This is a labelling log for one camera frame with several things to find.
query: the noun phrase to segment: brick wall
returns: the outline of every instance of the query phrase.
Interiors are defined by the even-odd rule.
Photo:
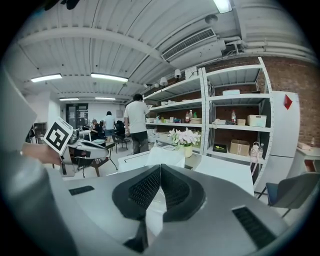
[[[299,141],[309,144],[314,137],[316,147],[320,147],[320,72],[319,68],[311,63],[301,60],[295,60],[284,57],[263,57],[273,91],[294,92],[299,95],[300,102],[300,133]],[[212,72],[220,69],[231,68],[242,65],[259,64],[257,57],[245,57],[231,60],[224,60],[214,64],[206,65],[206,72]],[[174,84],[175,79],[168,81],[169,85]],[[265,81],[261,72],[258,76],[258,85],[261,92],[264,91]],[[222,91],[230,89],[239,89],[240,93],[250,93],[256,89],[255,85],[242,85],[222,87],[215,89],[215,95],[222,95]],[[183,95],[184,99],[197,99],[199,95]],[[257,114],[258,110],[252,107],[218,107],[216,117],[220,119],[231,119],[231,110],[235,109],[237,118],[247,119],[246,116]],[[178,118],[183,118],[186,110],[175,111],[171,113]],[[201,111],[197,109],[198,117],[201,117]],[[252,143],[257,138],[256,132],[217,130],[216,142],[228,139],[242,139]]]

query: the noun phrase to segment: table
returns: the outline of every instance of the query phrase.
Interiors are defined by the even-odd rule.
[[[307,171],[307,165],[312,165],[316,172],[320,172],[320,148],[313,147],[311,150],[296,148],[293,163],[287,175],[287,178],[299,176]]]
[[[165,150],[174,150],[175,147],[167,145],[162,147]],[[145,166],[150,151],[129,155],[118,159],[118,173],[128,172]],[[192,156],[185,159],[185,165],[190,166],[195,172],[217,177],[238,185],[240,188],[254,195],[254,185],[251,176],[250,166],[229,162],[210,156],[193,153],[197,160]]]

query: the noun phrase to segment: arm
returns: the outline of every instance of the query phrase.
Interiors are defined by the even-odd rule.
[[[59,154],[45,144],[24,143],[22,146],[22,154],[27,157],[38,159],[43,164],[61,165]]]

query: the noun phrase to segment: doorway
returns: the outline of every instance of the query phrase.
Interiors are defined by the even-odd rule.
[[[88,103],[66,105],[66,122],[74,129],[81,129],[89,123]]]

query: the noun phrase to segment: potted plant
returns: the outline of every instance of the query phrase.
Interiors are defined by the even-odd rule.
[[[168,137],[172,138],[172,142],[176,146],[182,146],[184,148],[184,156],[189,158],[192,156],[192,144],[196,144],[200,141],[201,135],[197,132],[192,132],[188,128],[185,131],[175,130],[174,128],[169,131]]]

